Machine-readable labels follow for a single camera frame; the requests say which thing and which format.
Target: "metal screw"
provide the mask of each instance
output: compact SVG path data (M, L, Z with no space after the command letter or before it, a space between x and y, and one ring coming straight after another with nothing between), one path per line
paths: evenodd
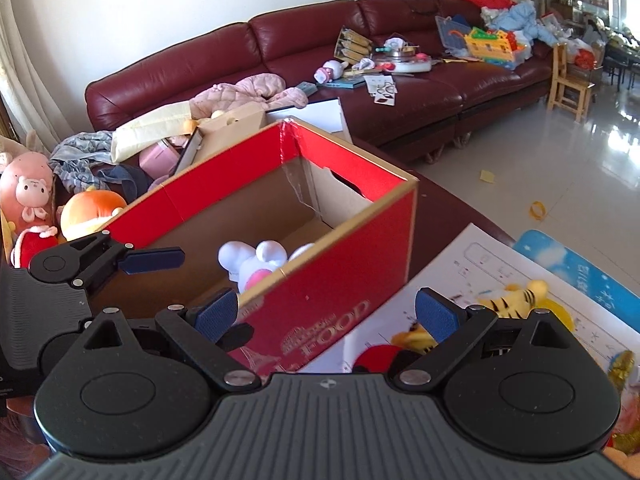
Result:
M405 370L400 374L400 382L407 386L422 386L431 381L431 375L424 370Z
M233 370L225 374L229 386L248 386L255 381L255 374L249 370Z

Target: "wooden chair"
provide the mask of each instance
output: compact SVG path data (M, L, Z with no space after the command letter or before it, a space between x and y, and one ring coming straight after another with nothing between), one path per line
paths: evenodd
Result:
M559 106L575 114L576 122L586 117L591 103L591 91L595 83L586 81L573 75L567 75L566 45L558 44L554 47L554 72L551 80L548 110ZM580 95L578 102L565 97L566 88L572 88Z

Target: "shiny floor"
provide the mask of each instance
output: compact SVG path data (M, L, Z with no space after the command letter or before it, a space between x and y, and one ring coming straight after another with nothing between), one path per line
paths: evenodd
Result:
M518 110L415 169L511 237L544 231L640 295L640 85L604 84L584 124L542 103ZM535 201L543 221L529 215Z

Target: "blue gripper pad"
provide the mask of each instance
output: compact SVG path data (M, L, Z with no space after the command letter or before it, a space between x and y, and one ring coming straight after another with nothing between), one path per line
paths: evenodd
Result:
M216 343L238 318L238 295L230 290L213 300L196 318L194 328Z
M439 344L460 328L466 313L430 288L422 288L415 296L415 317Z

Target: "red leather sofa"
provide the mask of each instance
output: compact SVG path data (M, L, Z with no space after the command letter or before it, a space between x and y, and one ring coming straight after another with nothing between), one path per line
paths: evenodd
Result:
M315 70L333 58L343 25L380 43L400 34L440 56L435 16L455 14L482 25L480 9L464 0L336 0L262 14L91 83L85 92L88 115L96 129L113 130L215 83L235 83L261 72L282 76L288 86L313 81ZM486 63L449 63L413 78L398 76L395 107L374 104L366 88L323 88L311 100L339 96L354 137L409 161L547 94L549 52L536 44L534 57L514 72Z

